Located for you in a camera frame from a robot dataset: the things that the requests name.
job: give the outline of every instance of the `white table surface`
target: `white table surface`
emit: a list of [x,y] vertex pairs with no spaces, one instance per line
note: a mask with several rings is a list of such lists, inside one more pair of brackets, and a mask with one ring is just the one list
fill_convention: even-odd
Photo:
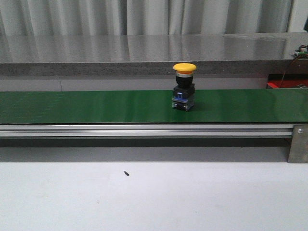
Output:
[[1,162],[0,197],[2,231],[308,230],[308,164]]

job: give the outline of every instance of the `aluminum rail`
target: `aluminum rail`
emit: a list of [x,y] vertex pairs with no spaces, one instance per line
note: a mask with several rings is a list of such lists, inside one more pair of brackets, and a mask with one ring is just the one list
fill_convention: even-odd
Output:
[[0,125],[2,137],[260,136],[291,137],[295,124]]

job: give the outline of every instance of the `green conveyor belt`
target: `green conveyor belt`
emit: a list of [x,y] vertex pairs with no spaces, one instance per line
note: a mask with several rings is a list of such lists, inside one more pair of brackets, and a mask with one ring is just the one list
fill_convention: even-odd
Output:
[[305,89],[197,90],[188,112],[171,98],[171,90],[0,92],[0,124],[308,122]]

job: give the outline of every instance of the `red object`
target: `red object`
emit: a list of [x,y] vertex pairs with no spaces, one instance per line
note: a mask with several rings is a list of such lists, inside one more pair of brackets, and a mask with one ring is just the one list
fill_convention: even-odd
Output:
[[271,88],[294,88],[300,84],[308,86],[308,79],[284,80],[282,84],[281,80],[271,80],[268,82],[268,86]]

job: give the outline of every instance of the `yellow mushroom button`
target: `yellow mushroom button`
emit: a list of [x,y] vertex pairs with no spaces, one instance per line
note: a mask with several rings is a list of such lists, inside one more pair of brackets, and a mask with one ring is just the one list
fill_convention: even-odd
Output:
[[188,64],[188,63],[180,63],[175,64],[173,69],[176,70],[180,74],[191,74],[195,69],[197,69],[196,65]]

